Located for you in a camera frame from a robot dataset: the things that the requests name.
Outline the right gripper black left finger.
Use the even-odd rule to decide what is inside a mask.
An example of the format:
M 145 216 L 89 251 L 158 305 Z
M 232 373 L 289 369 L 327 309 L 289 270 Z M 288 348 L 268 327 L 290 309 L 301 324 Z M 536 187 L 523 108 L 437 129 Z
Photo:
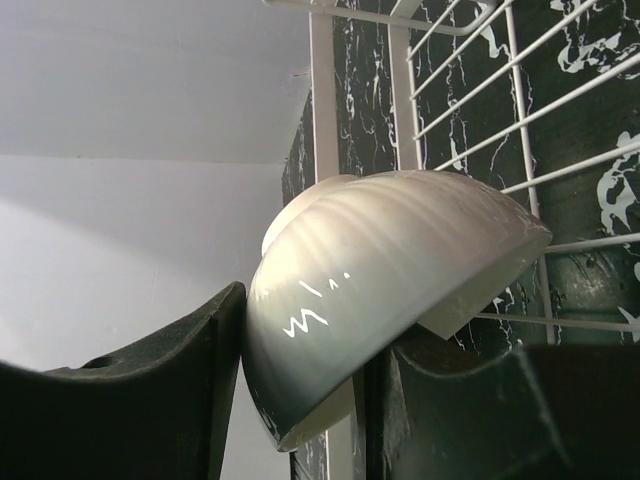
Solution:
M 216 479 L 246 292 L 232 282 L 192 313 L 72 368 L 1 367 L 5 479 Z

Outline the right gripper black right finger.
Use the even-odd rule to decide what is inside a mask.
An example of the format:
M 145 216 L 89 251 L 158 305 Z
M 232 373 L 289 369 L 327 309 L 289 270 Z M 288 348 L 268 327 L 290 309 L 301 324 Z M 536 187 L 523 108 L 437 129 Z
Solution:
M 413 327 L 365 377 L 371 479 L 635 479 L 639 349 L 526 345 L 483 359 Z

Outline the white bowl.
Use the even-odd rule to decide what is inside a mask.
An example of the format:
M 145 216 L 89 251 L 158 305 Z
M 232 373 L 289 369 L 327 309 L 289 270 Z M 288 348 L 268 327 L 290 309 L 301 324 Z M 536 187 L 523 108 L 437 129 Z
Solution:
M 348 416 L 352 377 L 414 325 L 449 339 L 544 252 L 551 231 L 446 171 L 338 183 L 271 242 L 248 296 L 242 363 L 275 448 Z

